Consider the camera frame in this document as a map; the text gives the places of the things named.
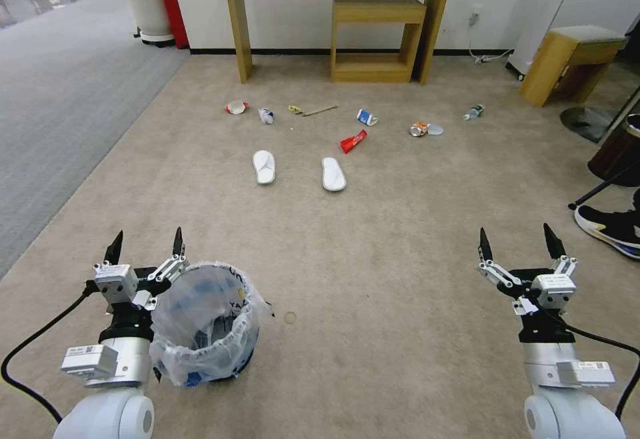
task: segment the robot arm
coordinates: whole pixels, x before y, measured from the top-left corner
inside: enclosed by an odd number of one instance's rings
[[[513,299],[520,316],[525,373],[533,395],[525,401],[525,422],[533,439],[624,439],[616,416],[586,388],[615,383],[609,364],[576,357],[574,336],[561,315],[576,291],[571,274],[576,258],[566,255],[562,241],[545,224],[551,268],[506,271],[493,261],[485,231],[480,232],[478,271]]]
[[[144,395],[151,373],[151,311],[189,261],[180,228],[172,255],[157,268],[118,264],[122,240],[121,231],[88,281],[107,301],[111,325],[100,334],[99,344],[67,349],[61,365],[97,392],[72,409],[53,439],[150,439],[153,433],[155,411]]]

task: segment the plant pot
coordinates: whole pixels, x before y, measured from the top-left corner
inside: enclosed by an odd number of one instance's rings
[[[140,38],[150,43],[173,40],[169,17],[163,0],[127,0],[138,28]]]

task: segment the person's foot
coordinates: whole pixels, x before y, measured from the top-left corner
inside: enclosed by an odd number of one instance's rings
[[[589,206],[580,206],[573,213],[580,229],[606,242],[625,256],[640,259],[640,211],[602,213]]]

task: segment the gray carpet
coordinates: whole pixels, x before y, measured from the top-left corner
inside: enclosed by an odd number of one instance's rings
[[[132,30],[82,0],[0,32],[0,278],[189,56]]]
[[[328,57],[255,60],[245,85],[233,56],[185,62],[0,282],[0,358],[78,297],[121,228],[122,262],[152,265],[171,252],[176,226],[191,262],[246,271],[275,318],[261,321],[237,380],[188,389],[150,381],[153,439],[528,437],[521,324],[475,271],[480,226],[500,264],[527,268],[550,263],[547,221],[580,260],[566,320],[637,345],[640,261],[587,236],[566,206],[597,183],[586,167],[597,147],[558,119],[568,104],[529,105],[499,61],[436,57],[421,86],[332,84]],[[612,67],[589,104],[636,84]],[[246,113],[224,112],[240,98]],[[463,121],[478,102],[485,114]],[[291,103],[339,107],[303,118]],[[260,122],[259,107],[275,113],[273,125]],[[358,123],[361,107],[379,123]],[[407,127],[416,120],[445,133],[415,139]],[[345,155],[339,141],[363,127],[369,136]],[[258,149],[277,164],[266,187],[251,164]],[[347,177],[341,193],[321,185],[324,156]],[[589,204],[624,211],[631,194],[611,187]],[[60,371],[61,358],[95,343],[110,321],[104,310],[99,294],[88,298],[10,373],[68,414],[90,391]],[[614,408],[636,358],[582,338],[577,350],[611,363],[617,384],[593,393]],[[638,392],[623,419],[629,439],[640,438]],[[50,438],[54,426],[0,383],[4,439]]]

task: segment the plastic bottle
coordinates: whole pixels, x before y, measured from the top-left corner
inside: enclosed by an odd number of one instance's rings
[[[485,108],[483,105],[475,105],[471,108],[469,108],[469,110],[462,116],[462,119],[464,119],[465,121],[469,121],[470,119],[476,119],[477,117],[482,116],[482,113],[484,112]]]

